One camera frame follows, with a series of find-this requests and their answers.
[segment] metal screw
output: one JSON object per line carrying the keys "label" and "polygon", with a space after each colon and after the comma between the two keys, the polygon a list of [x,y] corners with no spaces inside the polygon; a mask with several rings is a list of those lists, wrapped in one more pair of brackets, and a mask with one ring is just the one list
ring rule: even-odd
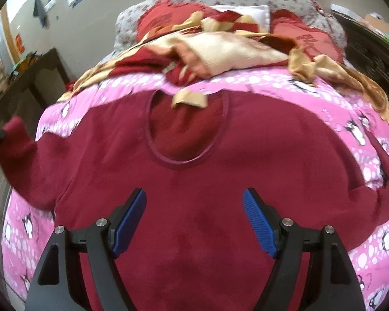
{"label": "metal screw", "polygon": [[59,225],[55,228],[55,233],[56,234],[61,234],[65,231],[65,227],[63,225]]}
{"label": "metal screw", "polygon": [[324,227],[324,230],[326,231],[327,234],[333,234],[335,232],[333,226],[331,226],[331,225],[326,225]]}
{"label": "metal screw", "polygon": [[103,227],[107,223],[108,223],[108,220],[106,218],[100,218],[100,219],[96,220],[96,225],[98,227]]}
{"label": "metal screw", "polygon": [[287,227],[291,227],[294,224],[294,221],[291,218],[286,217],[282,219],[282,224]]}

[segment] pink bed sheet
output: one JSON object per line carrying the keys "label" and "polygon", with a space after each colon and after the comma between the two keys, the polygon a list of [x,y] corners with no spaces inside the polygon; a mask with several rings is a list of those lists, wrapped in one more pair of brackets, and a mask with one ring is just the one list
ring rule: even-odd
{"label": "pink bed sheet", "polygon": [[[223,73],[189,88],[206,94],[221,89],[254,92],[290,101],[314,112],[347,144],[360,165],[366,185],[380,187],[383,184],[380,161],[364,138],[362,125],[374,133],[388,154],[389,125],[357,94],[342,96],[321,79],[316,81],[317,88],[290,80],[291,75],[282,67],[245,69]],[[47,108],[39,121],[36,139],[47,131],[68,136],[89,108],[131,93],[155,89],[167,94],[179,90],[166,82],[162,74],[145,73],[128,74],[91,86],[70,101]],[[54,227],[50,212],[31,207],[13,191],[2,236],[3,266],[6,282],[23,300],[26,300],[36,264]],[[366,310],[373,310],[389,289],[389,221],[378,226],[362,245],[350,251],[349,256],[359,278]]]}

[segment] sweater sleeve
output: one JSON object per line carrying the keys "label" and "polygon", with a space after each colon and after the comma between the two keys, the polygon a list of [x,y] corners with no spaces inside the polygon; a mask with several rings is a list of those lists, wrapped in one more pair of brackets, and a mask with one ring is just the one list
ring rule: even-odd
{"label": "sweater sleeve", "polygon": [[32,140],[20,117],[4,127],[0,165],[10,185],[32,206],[53,211],[74,175],[66,138],[45,133]]}

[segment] blue gripper pad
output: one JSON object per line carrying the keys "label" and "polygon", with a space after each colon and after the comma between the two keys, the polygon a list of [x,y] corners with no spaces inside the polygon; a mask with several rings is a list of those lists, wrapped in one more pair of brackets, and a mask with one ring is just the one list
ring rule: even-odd
{"label": "blue gripper pad", "polygon": [[111,249],[114,259],[127,251],[146,206],[147,196],[143,190],[140,190],[115,230],[114,245]]}
{"label": "blue gripper pad", "polygon": [[276,258],[278,248],[275,244],[274,230],[248,189],[243,194],[242,203],[262,250]]}

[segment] white pillow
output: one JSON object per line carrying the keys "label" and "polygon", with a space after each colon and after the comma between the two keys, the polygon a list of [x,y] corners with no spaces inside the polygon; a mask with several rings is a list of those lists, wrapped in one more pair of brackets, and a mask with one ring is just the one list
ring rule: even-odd
{"label": "white pillow", "polygon": [[267,33],[270,32],[270,7],[269,6],[210,6],[217,11],[232,10],[241,15],[250,15]]}

